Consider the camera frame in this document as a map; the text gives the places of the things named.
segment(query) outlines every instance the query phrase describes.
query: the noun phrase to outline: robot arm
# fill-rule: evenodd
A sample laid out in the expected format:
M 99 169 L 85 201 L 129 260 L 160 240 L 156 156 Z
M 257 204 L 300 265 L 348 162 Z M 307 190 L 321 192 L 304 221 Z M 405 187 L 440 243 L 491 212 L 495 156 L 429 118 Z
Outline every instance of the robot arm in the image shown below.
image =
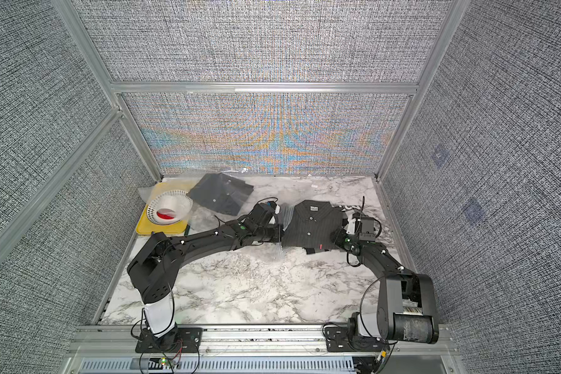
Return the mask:
M 276 208 L 275 202 L 258 203 L 249 214 L 194 235 L 152 234 L 127 272 L 141 294 L 147 325 L 154 338 L 163 337 L 176 326 L 174 299 L 171 305 L 169 294 L 179 269 L 216 252 L 237 250 L 254 242 L 280 242 L 283 231 Z M 356 215 L 355 234 L 348 235 L 340 228 L 333 233 L 334 243 L 372 270 L 380 283 L 380 293 L 375 314 L 354 313 L 349 319 L 350 340 L 357 335 L 435 343 L 439 328 L 432 280 L 405 269 L 383 244 L 374 241 L 374 218 L 363 213 Z M 404 299 L 417 306 L 404 307 Z
M 351 337 L 373 336 L 384 340 L 435 343 L 439 339 L 439 321 L 434 286 L 426 274 L 406 269 L 389 254 L 384 244 L 375 242 L 374 218 L 355 213 L 354 235 L 337 230 L 335 245 L 357 256 L 369 268 L 380 285 L 375 314 L 354 313 L 349 325 Z M 404 306 L 409 300 L 416 306 Z
M 169 294 L 179 269 L 216 252 L 234 251 L 254 242 L 279 242 L 282 227 L 278 219 L 275 224 L 269 223 L 273 217 L 278 218 L 275 209 L 275 202 L 258 203 L 249 214 L 194 235 L 152 234 L 127 267 L 127 273 L 141 294 L 145 317 L 155 337 L 175 326 Z

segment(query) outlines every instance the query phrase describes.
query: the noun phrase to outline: white marble surface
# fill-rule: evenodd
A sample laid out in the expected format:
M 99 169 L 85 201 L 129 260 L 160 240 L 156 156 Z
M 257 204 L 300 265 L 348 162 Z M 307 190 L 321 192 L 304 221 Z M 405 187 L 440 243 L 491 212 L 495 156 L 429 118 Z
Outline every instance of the white marble surface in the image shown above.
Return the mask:
M 382 222 L 379 241 L 398 259 L 387 220 L 372 179 L 368 176 L 300 177 L 251 176 L 253 194 L 243 206 L 247 213 L 257 200 L 276 196 L 297 204 L 305 199 L 333 205 L 360 205 Z M 219 214 L 223 220 L 232 217 Z M 190 220 L 197 231 L 215 228 L 213 212 L 199 208 Z M 128 259 L 146 242 L 140 237 Z M 359 309 L 364 290 L 375 280 L 365 266 L 351 267 L 345 252 L 306 255 L 297 247 L 279 252 L 275 244 L 220 252 L 194 261 L 179 271 L 173 293 L 177 323 L 313 323 L 344 321 Z M 374 312 L 377 288 L 366 295 L 363 312 Z M 132 324 L 141 316 L 141 298 L 124 271 L 101 324 Z

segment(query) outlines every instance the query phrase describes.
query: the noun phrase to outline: textured wall panel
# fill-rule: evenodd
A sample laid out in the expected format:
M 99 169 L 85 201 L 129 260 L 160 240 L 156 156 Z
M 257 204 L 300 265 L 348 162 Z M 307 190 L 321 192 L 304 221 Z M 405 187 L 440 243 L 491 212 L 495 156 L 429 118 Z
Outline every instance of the textured wall panel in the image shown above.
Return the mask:
M 109 109 L 49 0 L 0 2 L 0 231 Z
M 125 94 L 165 174 L 371 174 L 404 94 Z
M 55 373 L 89 324 L 152 180 L 120 124 L 0 265 L 0 373 Z
M 419 79 L 449 0 L 74 0 L 115 80 Z
M 386 189 L 470 373 L 561 373 L 561 1 L 473 1 Z

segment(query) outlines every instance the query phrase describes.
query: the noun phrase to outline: aluminum frame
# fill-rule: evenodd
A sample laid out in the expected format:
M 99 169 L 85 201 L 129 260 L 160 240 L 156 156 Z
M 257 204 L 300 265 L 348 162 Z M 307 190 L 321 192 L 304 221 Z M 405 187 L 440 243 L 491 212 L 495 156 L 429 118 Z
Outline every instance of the aluminum frame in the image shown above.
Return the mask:
M 86 63 L 90 67 L 90 70 L 94 74 L 97 83 L 102 88 L 102 91 L 104 92 L 104 95 L 106 95 L 110 105 L 112 108 L 120 109 L 123 112 L 124 116 L 121 120 L 122 126 L 125 129 L 129 140 L 131 140 L 131 143 L 135 147 L 135 150 L 139 154 L 139 157 L 143 161 L 143 164 L 148 169 L 148 172 L 154 181 L 161 181 L 162 173 L 160 171 L 160 166 L 156 162 L 156 158 L 152 154 L 148 143 L 141 134 L 141 131 L 135 123 L 131 112 L 127 108 L 127 105 L 112 89 L 112 85 L 110 83 L 112 78 L 110 73 L 106 69 L 104 61 L 102 61 L 102 58 L 100 57 L 96 46 L 91 41 L 89 34 L 87 34 L 87 30 L 85 30 L 85 26 L 83 26 L 75 7 L 70 0 L 52 0 L 52 4 L 59 13 L 60 18 L 75 41 L 75 44 L 83 55 Z
M 90 133 L 75 148 L 67 160 L 56 170 L 37 193 L 27 202 L 17 216 L 0 232 L 0 264 L 10 254 L 12 249 L 31 228 L 41 213 L 50 204 L 54 196 L 67 183 L 79 165 L 96 148 L 98 142 L 110 130 L 122 112 L 112 108 Z
M 372 356 L 377 352 L 327 352 L 322 324 L 190 324 L 204 329 L 200 353 L 215 356 Z M 138 357 L 131 325 L 79 326 L 65 363 L 82 357 Z M 393 355 L 459 356 L 449 328 L 441 324 L 435 344 L 398 342 Z
M 419 85 L 416 83 L 318 83 L 318 82 L 129 82 L 114 81 L 111 88 L 116 94 L 126 92 L 176 92 L 183 94 L 415 94 Z
M 397 253 L 399 254 L 399 259 L 401 260 L 401 263 L 406 268 L 417 273 L 418 270 L 413 262 L 413 259 L 411 258 L 409 247 L 405 242 L 405 238 L 403 237 L 403 232 L 399 227 L 399 222 L 395 217 L 394 210 L 391 206 L 391 201 L 389 200 L 389 197 L 386 194 L 385 188 L 381 182 L 377 182 L 373 180 L 372 183 L 374 183 L 374 190 L 376 190 L 376 195 L 378 196 L 378 200 L 381 203 L 382 212 L 385 214 L 386 219 L 389 221 L 389 224 L 391 225 L 393 240 L 395 240 L 396 250 Z
M 134 232 L 133 235 L 131 235 L 129 242 L 127 243 L 127 247 L 125 248 L 122 257 L 118 262 L 117 270 L 114 272 L 114 275 L 112 275 L 112 279 L 110 279 L 108 288 L 106 288 L 106 292 L 104 293 L 104 296 L 102 296 L 102 300 L 100 301 L 100 306 L 98 306 L 96 313 L 94 314 L 94 317 L 91 318 L 92 325 L 97 325 L 97 323 L 100 321 L 100 318 L 102 318 L 102 315 L 106 311 L 106 305 L 110 301 L 110 298 L 114 293 L 114 289 L 117 288 L 118 280 L 120 279 L 121 274 L 125 269 L 125 265 L 127 265 L 127 259 L 131 255 L 131 251 L 133 250 L 133 246 L 135 245 L 135 241 L 137 240 L 137 237 L 138 237 L 137 232 Z
M 453 34 L 455 34 L 455 30 L 459 26 L 459 22 L 470 4 L 470 1 L 471 0 L 453 0 L 453 3 L 449 8 L 449 12 L 441 25 L 440 34 L 434 42 L 433 49 L 428 56 L 428 60 L 426 61 L 424 70 L 420 76 L 419 90 L 407 104 L 405 113 L 401 118 L 401 122 L 397 125 L 395 132 L 389 141 L 389 145 L 387 146 L 385 153 L 382 155 L 381 164 L 378 167 L 377 173 L 377 179 L 379 181 L 385 179 L 386 174 L 391 167 L 391 163 L 395 159 L 396 153 L 405 138 L 405 134 L 407 134 L 407 130 L 409 130 L 409 127 L 411 126 L 411 123 L 415 118 L 422 101 L 424 100 L 424 95 L 428 91 L 428 87 L 434 78 L 434 74 L 438 70 L 445 52 L 447 52 L 447 47 L 449 46 L 449 43 L 453 38 Z

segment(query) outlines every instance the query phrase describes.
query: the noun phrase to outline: black clothing item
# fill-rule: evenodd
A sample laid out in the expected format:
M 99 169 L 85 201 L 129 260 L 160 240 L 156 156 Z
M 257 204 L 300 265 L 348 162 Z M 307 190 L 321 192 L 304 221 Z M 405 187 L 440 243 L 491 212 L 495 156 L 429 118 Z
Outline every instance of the black clothing item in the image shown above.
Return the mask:
M 328 201 L 300 202 L 283 234 L 283 246 L 304 247 L 307 254 L 338 249 L 330 235 L 343 223 L 341 210 L 340 206 L 334 207 Z
M 218 213 L 237 215 L 254 186 L 223 173 L 206 174 L 188 196 L 201 206 Z

